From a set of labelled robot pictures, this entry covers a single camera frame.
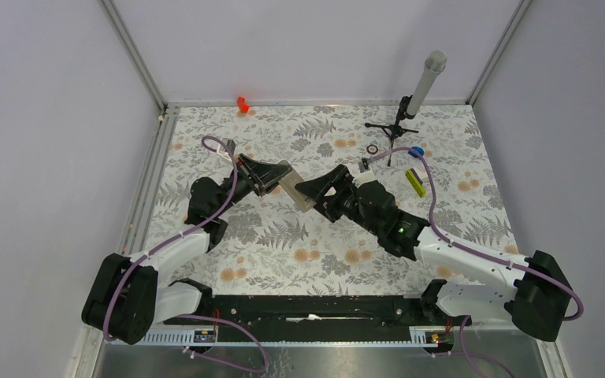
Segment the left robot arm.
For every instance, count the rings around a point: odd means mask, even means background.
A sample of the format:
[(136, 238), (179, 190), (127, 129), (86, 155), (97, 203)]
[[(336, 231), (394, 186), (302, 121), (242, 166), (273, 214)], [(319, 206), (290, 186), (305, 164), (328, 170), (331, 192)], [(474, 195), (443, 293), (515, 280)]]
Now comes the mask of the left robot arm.
[(102, 261), (81, 312), (81, 320), (108, 339), (133, 345), (154, 324), (185, 315), (193, 323), (210, 319), (210, 288), (192, 280), (164, 282), (182, 265), (216, 247), (228, 228), (221, 214), (250, 193), (270, 193), (292, 167), (265, 163), (240, 154), (221, 183), (205, 176), (193, 182), (185, 225), (153, 247)]

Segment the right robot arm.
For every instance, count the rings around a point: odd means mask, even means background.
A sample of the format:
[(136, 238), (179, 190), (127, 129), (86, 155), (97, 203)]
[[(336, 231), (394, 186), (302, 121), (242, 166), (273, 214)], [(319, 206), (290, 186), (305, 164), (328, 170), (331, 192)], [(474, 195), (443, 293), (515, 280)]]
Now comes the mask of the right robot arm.
[(396, 205), (384, 185), (367, 170), (353, 177), (345, 165), (294, 188), (314, 202), (331, 222), (354, 221), (377, 238), (389, 254), (425, 264), (442, 265), (479, 282), (477, 287), (432, 281), (421, 296), (420, 312), (430, 324), (450, 317), (478, 317), (511, 322), (526, 335), (554, 342), (573, 299), (572, 289), (555, 258), (505, 254), (438, 228), (432, 220)]

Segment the white remote control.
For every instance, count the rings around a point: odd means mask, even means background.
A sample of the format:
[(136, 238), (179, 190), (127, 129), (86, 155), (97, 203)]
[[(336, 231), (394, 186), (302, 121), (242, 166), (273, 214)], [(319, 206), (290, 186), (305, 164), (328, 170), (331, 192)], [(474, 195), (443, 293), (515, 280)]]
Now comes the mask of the white remote control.
[(286, 160), (282, 160), (280, 163), (291, 170), (279, 180), (279, 185), (295, 203), (296, 208), (302, 213), (306, 213), (316, 205), (316, 202), (295, 188), (298, 183), (303, 182), (299, 173)]

